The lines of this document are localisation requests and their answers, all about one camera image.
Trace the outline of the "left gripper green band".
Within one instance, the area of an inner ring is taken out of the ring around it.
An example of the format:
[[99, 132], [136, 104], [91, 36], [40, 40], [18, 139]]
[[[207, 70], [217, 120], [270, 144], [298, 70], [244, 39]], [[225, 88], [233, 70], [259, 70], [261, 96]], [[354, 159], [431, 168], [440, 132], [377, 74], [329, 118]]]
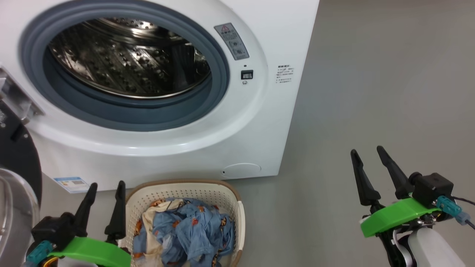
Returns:
[[126, 185], [119, 181], [115, 193], [115, 205], [109, 224], [105, 228], [106, 242], [88, 238], [88, 220], [91, 206], [94, 204], [97, 183], [90, 185], [74, 216], [73, 232], [75, 238], [61, 251], [52, 251], [50, 257], [69, 257], [73, 260], [85, 261], [104, 267], [130, 267], [132, 257], [117, 245], [107, 242], [117, 242], [126, 237]]

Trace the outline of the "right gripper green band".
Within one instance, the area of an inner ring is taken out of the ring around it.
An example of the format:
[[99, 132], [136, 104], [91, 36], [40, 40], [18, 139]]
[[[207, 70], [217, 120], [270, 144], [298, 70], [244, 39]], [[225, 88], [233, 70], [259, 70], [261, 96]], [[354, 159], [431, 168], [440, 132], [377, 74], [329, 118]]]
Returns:
[[[410, 198], [410, 194], [414, 191], [414, 186], [409, 183], [408, 177], [392, 157], [390, 157], [383, 146], [377, 146], [377, 152], [382, 164], [387, 168], [390, 174], [395, 187], [395, 196], [400, 201], [382, 208], [360, 220], [361, 231], [365, 238], [370, 238], [378, 233], [401, 226], [425, 214], [440, 211], [440, 209], [436, 207], [426, 208], [414, 198]], [[379, 200], [381, 199], [380, 193], [373, 188], [369, 181], [364, 171], [364, 164], [361, 157], [355, 149], [351, 150], [350, 156], [361, 205], [379, 205]]]

